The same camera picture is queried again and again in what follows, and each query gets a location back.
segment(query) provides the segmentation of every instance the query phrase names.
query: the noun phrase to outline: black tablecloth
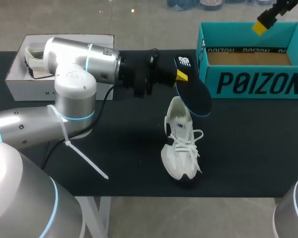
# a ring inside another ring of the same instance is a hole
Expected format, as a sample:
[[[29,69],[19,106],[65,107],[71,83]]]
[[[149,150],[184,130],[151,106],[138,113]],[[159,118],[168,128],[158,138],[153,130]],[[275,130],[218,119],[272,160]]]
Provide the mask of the black tablecloth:
[[[161,51],[161,66],[168,68],[180,52],[194,55],[194,50]],[[122,54],[136,64],[146,52]],[[0,111],[50,104],[13,100],[4,79],[14,55],[0,52]],[[152,96],[132,95],[132,90],[115,90],[92,133],[73,140],[109,180],[65,145],[50,158],[46,173],[73,195],[280,197],[298,179],[298,100],[213,100],[208,117],[193,116],[194,129],[205,134],[196,143],[203,174],[193,188],[182,189],[160,158],[163,120],[175,89],[155,85]],[[45,149],[42,144],[22,152],[39,165]]]

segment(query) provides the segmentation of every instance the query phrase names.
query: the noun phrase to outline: white sneaker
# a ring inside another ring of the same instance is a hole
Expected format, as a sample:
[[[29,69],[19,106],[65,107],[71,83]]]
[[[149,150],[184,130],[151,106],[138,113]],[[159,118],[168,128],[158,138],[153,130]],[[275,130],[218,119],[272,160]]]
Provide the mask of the white sneaker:
[[[164,131],[167,142],[161,151],[163,165],[176,180],[190,181],[197,171],[198,150],[195,141],[203,137],[201,130],[193,130],[192,118],[181,98],[174,97],[164,118]],[[194,139],[194,132],[201,135]]]
[[[47,78],[52,76],[52,74],[48,73],[44,69],[43,53],[44,53],[44,48],[41,48],[41,49],[33,49],[30,47],[25,48],[25,52],[24,52],[25,63],[29,68],[29,73],[31,77],[34,79]]]

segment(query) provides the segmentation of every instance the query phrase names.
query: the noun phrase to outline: teal shoe box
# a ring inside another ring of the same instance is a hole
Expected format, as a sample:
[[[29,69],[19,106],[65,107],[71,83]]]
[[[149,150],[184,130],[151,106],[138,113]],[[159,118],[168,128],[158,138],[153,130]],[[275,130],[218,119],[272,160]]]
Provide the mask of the teal shoe box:
[[[196,59],[212,98],[298,99],[298,23],[202,22]]]

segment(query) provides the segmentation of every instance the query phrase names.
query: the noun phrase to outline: sneaker tongue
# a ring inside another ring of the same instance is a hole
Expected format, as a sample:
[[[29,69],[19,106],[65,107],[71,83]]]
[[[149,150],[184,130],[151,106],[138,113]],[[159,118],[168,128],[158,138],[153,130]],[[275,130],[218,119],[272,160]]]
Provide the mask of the sneaker tongue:
[[[176,117],[174,124],[176,135],[183,139],[189,139],[192,121],[188,121],[187,117]]]

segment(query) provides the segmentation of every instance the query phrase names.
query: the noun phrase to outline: tiled floor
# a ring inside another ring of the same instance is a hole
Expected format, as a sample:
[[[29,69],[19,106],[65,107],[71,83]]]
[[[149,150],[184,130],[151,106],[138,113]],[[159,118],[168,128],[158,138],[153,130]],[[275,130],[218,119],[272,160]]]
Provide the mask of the tiled floor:
[[[121,50],[195,48],[200,21],[254,21],[265,9],[225,4],[209,12],[173,12],[166,0],[0,0],[0,51],[27,34],[115,35]],[[280,20],[298,21],[298,6]],[[272,238],[273,198],[112,200],[110,238]]]
[[[264,9],[238,3],[174,12],[166,0],[0,0],[0,51],[15,51],[26,34],[40,33],[113,34],[121,50],[191,49],[199,22],[255,21]],[[298,21],[298,6],[280,20]]]
[[[114,197],[110,238],[273,238],[272,198]]]

